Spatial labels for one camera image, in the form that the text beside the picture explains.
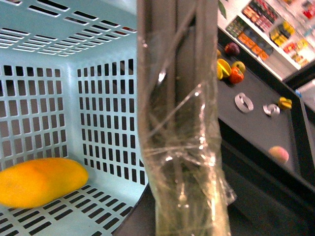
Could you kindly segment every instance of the black display surface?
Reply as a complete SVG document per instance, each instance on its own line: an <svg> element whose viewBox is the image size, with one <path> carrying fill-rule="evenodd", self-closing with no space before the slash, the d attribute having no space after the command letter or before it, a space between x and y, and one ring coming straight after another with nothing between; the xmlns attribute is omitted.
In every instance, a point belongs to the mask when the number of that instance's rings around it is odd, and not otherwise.
<svg viewBox="0 0 315 236"><path fill-rule="evenodd" d="M222 58L230 65L235 58L224 55ZM296 143L294 138L292 118L290 110L281 111L278 116L269 117L264 113L263 105L277 104L281 94L272 90L259 77L250 71L250 65L245 63L247 70L244 73L244 81L231 84L228 79L218 81L218 107L219 118L257 147L268 151L273 146L282 146L290 156L286 167L299 173ZM242 113L235 105L234 97L243 92L250 98L254 110Z"/></svg>

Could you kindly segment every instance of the basket floor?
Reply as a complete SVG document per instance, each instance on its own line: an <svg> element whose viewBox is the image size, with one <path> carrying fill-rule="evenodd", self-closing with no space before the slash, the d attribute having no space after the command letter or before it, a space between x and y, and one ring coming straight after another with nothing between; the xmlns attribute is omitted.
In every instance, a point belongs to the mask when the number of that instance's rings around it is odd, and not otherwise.
<svg viewBox="0 0 315 236"><path fill-rule="evenodd" d="M111 236L132 207L87 184L38 208L0 206L0 236Z"/></svg>

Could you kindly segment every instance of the red apple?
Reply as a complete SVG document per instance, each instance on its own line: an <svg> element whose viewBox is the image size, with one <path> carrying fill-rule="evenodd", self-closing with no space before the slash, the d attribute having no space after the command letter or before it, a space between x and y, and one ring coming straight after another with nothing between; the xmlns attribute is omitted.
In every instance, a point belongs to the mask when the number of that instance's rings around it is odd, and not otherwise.
<svg viewBox="0 0 315 236"><path fill-rule="evenodd" d="M240 53L240 48L236 43L230 42L225 46L224 51L229 56L237 56Z"/></svg>

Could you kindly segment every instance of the yellow fruit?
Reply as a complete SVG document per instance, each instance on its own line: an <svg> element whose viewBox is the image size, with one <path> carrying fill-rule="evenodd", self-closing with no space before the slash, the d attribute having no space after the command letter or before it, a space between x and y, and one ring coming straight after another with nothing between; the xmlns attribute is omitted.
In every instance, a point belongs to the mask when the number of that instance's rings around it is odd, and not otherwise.
<svg viewBox="0 0 315 236"><path fill-rule="evenodd" d="M285 97L280 97L278 107L282 110L291 109L292 101L290 99L286 99Z"/></svg>
<svg viewBox="0 0 315 236"><path fill-rule="evenodd" d="M223 78L227 78L231 75L231 67L225 60L218 59L218 65L222 69Z"/></svg>
<svg viewBox="0 0 315 236"><path fill-rule="evenodd" d="M223 78L222 68L219 66L219 64L217 65L217 76L219 80Z"/></svg>
<svg viewBox="0 0 315 236"><path fill-rule="evenodd" d="M43 158L0 172L0 204L34 208L68 194L88 181L88 172L66 158Z"/></svg>
<svg viewBox="0 0 315 236"><path fill-rule="evenodd" d="M232 68L233 68L233 67L239 68L240 71L241 71L243 74L244 74L245 71L246 71L246 67L245 67L244 63L242 63L241 61L236 61L236 62L234 62L231 67L232 67Z"/></svg>

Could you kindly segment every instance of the store shelf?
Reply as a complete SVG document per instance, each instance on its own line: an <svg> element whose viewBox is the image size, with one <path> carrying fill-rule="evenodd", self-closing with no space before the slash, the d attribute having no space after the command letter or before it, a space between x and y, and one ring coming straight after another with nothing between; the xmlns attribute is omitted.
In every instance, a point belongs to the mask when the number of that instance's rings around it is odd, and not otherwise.
<svg viewBox="0 0 315 236"><path fill-rule="evenodd" d="M283 56L288 62L292 64L297 70L301 69L301 66L296 63L288 54L286 54L282 48L277 47L274 42L270 40L268 35L263 33L255 24L253 24L246 16L244 16L242 13L239 13L238 16L246 22L256 33L258 33L270 46L273 47L274 50L276 50L281 56Z"/></svg>
<svg viewBox="0 0 315 236"><path fill-rule="evenodd" d="M229 37L237 40L235 37L233 37L229 32L227 32L225 29L220 28L221 30L223 30ZM244 49L248 54L250 54L253 58L255 58L257 61L259 61L267 70L269 70L277 79L279 80L283 80L273 69L271 69L268 65L266 65L263 60L258 57L257 55L255 55L254 53L252 53L251 50L249 50L244 44L240 43L239 44L241 46L242 49Z"/></svg>

